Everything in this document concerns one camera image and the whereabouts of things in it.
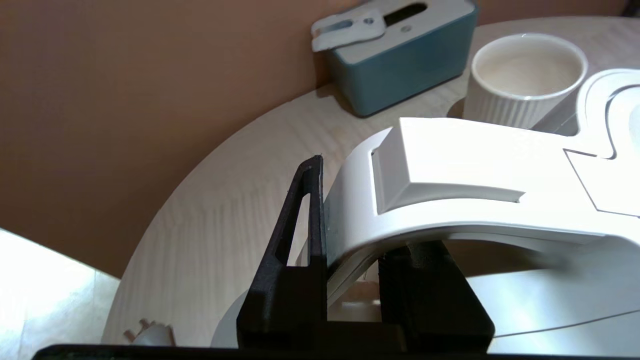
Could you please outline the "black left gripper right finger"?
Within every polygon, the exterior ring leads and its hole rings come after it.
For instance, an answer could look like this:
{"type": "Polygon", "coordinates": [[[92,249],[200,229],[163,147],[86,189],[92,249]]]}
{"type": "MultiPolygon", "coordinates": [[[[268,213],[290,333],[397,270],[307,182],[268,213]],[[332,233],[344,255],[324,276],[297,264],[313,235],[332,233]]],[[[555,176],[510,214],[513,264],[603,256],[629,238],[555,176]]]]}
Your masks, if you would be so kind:
{"type": "Polygon", "coordinates": [[[381,319],[402,328],[412,353],[486,353],[495,326],[441,241],[412,243],[378,260],[381,319]]]}

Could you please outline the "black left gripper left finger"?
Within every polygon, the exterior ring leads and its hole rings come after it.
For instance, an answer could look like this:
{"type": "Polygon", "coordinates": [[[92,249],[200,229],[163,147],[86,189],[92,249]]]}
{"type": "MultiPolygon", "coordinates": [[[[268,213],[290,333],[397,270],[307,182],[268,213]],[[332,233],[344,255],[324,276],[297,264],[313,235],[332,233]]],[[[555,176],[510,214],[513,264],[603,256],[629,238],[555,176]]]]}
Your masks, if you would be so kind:
{"type": "Polygon", "coordinates": [[[304,347],[327,321],[327,251],[323,218],[323,158],[314,155],[295,171],[262,260],[237,316],[241,349],[304,347]],[[310,198],[306,266],[289,266],[304,196],[310,198]]]}

